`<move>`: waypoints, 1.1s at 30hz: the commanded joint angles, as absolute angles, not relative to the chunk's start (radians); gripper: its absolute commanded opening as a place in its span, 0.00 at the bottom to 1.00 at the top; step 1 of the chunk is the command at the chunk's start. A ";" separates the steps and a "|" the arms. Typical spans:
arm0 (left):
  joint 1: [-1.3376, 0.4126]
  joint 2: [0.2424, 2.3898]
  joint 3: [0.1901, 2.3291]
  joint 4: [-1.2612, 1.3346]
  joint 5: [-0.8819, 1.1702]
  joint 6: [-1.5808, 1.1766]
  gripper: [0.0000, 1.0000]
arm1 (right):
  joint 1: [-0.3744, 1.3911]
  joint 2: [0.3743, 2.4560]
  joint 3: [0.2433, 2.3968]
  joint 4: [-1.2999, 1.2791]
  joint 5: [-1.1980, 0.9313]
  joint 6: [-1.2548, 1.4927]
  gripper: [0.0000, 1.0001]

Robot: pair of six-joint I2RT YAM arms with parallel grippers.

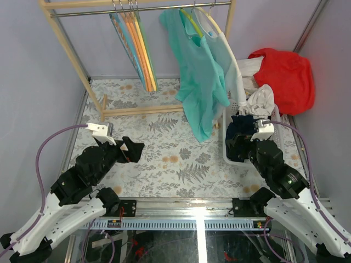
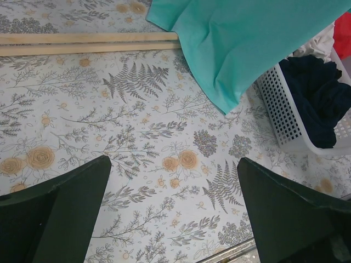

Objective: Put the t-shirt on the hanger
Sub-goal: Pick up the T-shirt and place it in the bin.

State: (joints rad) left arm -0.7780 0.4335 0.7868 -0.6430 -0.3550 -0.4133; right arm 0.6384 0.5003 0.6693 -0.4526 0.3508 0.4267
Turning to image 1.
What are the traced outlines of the navy blue t shirt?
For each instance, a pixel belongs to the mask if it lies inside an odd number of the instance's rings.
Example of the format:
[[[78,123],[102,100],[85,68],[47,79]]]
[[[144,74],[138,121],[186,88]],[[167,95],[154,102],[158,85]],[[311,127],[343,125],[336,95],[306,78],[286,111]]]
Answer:
[[[226,140],[233,139],[236,135],[253,135],[257,132],[256,120],[251,115],[231,116],[231,122],[226,130]]]

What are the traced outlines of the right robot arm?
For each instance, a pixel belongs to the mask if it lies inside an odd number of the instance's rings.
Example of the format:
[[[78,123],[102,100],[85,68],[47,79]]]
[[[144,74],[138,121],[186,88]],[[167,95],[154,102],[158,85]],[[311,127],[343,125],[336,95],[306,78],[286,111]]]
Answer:
[[[298,237],[317,262],[350,262],[350,233],[317,199],[312,185],[285,163],[275,142],[238,134],[226,144],[234,156],[249,160],[266,183],[249,199],[234,198],[230,214],[268,216]]]

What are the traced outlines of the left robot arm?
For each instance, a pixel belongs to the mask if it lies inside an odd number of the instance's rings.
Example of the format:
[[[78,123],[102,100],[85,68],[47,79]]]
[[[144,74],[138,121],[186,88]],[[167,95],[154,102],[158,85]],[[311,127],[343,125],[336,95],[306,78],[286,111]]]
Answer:
[[[113,145],[98,142],[85,148],[73,167],[51,186],[44,208],[18,231],[4,234],[1,245],[13,250],[10,262],[45,262],[66,237],[81,226],[104,215],[121,213],[121,200],[110,187],[101,188],[84,204],[116,163],[137,163],[145,145],[124,136]]]

